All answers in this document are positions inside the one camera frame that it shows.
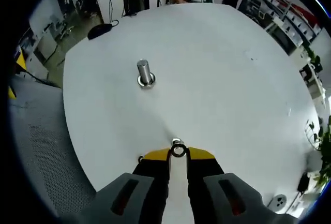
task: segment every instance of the white tabletop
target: white tabletop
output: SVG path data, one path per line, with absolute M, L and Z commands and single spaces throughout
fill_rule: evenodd
M 156 76 L 151 90 L 137 84 L 141 58 Z M 66 55 L 64 107 L 96 190 L 179 137 L 213 153 L 265 203 L 277 193 L 295 196 L 310 147 L 305 123 L 318 124 L 283 49 L 248 17 L 217 4 L 142 11 L 83 39 Z

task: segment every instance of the floor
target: floor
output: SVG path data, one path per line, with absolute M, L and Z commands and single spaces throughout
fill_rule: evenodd
M 62 39 L 57 38 L 58 44 L 54 54 L 44 63 L 49 71 L 48 80 L 57 86 L 63 86 L 63 69 L 65 54 L 79 41 L 87 36 L 92 27 L 100 24 L 99 17 L 82 18 L 77 13 L 73 13 L 69 18 L 68 29 L 71 30 Z

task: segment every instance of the computer mouse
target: computer mouse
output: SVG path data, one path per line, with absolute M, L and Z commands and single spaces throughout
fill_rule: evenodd
M 89 40 L 99 37 L 107 32 L 109 32 L 113 28 L 112 24 L 99 24 L 94 26 L 87 34 L 87 38 Z

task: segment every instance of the metal ring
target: metal ring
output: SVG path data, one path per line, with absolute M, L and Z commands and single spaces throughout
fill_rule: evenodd
M 181 154 L 177 154 L 177 153 L 175 153 L 175 149 L 178 148 L 178 147 L 180 147 L 180 148 L 183 149 L 183 152 L 182 152 Z M 183 157 L 183 156 L 186 154 L 187 148 L 186 148 L 186 146 L 185 146 L 184 144 L 174 144 L 174 145 L 171 147 L 170 150 L 171 150 L 171 154 L 172 154 L 174 157 L 176 157 L 176 158 L 181 158 L 181 157 Z
M 139 75 L 138 78 L 137 78 L 137 82 L 138 84 L 140 85 L 140 87 L 142 88 L 152 88 L 155 84 L 155 75 L 153 73 L 151 73 L 151 81 L 147 84 L 144 84 L 142 81 L 141 81 L 141 76 Z

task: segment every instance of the potted plant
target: potted plant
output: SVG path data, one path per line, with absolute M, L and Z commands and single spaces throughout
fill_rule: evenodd
M 309 124 L 309 127 L 311 130 L 314 130 L 314 124 Z M 320 169 L 320 175 L 316 178 L 317 180 L 317 187 L 322 187 L 327 182 L 331 180 L 331 116 L 329 116 L 328 119 L 328 125 L 326 127 L 326 130 L 321 126 L 318 134 L 314 133 L 314 142 L 315 145 L 312 144 L 310 141 L 310 144 L 314 148 L 315 151 L 320 153 L 320 157 L 322 159 L 322 166 Z

